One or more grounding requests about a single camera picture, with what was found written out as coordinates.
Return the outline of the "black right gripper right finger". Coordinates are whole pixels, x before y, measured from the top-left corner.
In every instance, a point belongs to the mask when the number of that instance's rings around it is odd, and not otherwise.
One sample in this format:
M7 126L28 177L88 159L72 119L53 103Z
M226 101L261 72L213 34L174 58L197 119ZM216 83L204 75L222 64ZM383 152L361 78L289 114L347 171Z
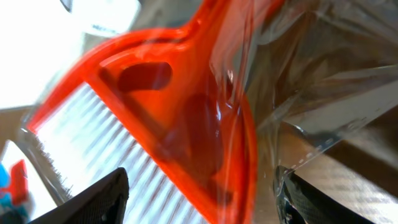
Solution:
M284 166L274 171L273 190L281 223L372 224Z

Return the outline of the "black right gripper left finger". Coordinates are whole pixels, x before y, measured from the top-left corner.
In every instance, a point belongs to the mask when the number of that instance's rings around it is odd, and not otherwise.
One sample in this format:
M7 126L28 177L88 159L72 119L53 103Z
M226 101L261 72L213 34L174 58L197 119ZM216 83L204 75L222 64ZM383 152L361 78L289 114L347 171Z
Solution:
M128 198L127 172L118 167L63 205L31 222L122 224Z

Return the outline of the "red dustpan brush package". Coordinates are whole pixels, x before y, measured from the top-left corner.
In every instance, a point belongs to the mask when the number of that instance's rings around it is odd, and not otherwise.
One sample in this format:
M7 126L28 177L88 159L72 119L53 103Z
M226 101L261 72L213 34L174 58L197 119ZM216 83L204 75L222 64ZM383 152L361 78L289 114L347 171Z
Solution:
M125 168L123 223L281 223L277 166L397 222L396 1L1 2L1 222Z

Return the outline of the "white barcode scanner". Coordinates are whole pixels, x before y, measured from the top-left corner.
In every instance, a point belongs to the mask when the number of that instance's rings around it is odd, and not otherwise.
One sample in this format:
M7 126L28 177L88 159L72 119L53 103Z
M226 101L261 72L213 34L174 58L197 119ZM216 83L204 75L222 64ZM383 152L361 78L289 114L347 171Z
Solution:
M141 10L138 0L61 0L60 3L86 33L102 37L127 32Z

